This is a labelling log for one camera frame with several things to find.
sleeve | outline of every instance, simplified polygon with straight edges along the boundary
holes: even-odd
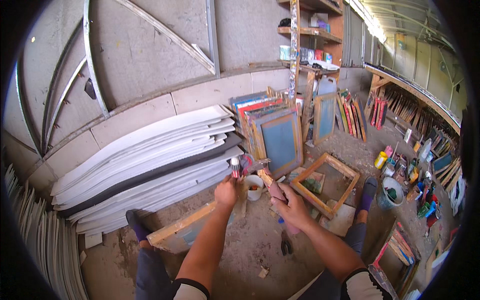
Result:
[[[172,283],[173,300],[209,300],[210,293],[201,283],[187,279],[175,279]]]
[[[368,269],[353,271],[343,282],[340,294],[341,300],[392,300],[390,295]]]

purple sock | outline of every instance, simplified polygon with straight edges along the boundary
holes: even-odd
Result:
[[[357,206],[357,210],[355,211],[355,216],[359,213],[360,210],[368,211],[370,209],[370,205],[372,204],[373,198],[369,195],[363,193],[361,196],[360,205]]]
[[[135,231],[135,235],[137,236],[138,242],[140,242],[142,240],[147,240],[147,235],[149,235],[151,233],[149,230],[145,229],[140,224],[135,224],[133,226],[133,231]]]

pliers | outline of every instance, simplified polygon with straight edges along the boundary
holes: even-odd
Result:
[[[280,247],[282,249],[283,256],[293,253],[292,245],[290,244],[287,233],[285,231],[282,231],[282,243]]]

blue bucket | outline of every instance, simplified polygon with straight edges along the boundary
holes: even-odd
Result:
[[[390,200],[388,197],[387,190],[395,189],[396,199],[394,201]],[[394,207],[399,207],[403,203],[403,189],[400,183],[391,177],[385,177],[382,181],[382,192],[377,196],[377,204],[382,210],[389,210]]]

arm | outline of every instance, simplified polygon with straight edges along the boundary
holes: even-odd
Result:
[[[272,203],[287,222],[305,232],[325,266],[339,282],[343,282],[353,271],[365,268],[352,248],[315,222],[308,214],[302,198],[291,187],[282,183],[278,185],[285,192],[288,205],[275,197],[272,197]]]
[[[213,274],[223,253],[228,219],[238,198],[235,181],[235,178],[229,175],[216,187],[215,210],[196,237],[176,278],[194,280],[206,287],[210,293]]]

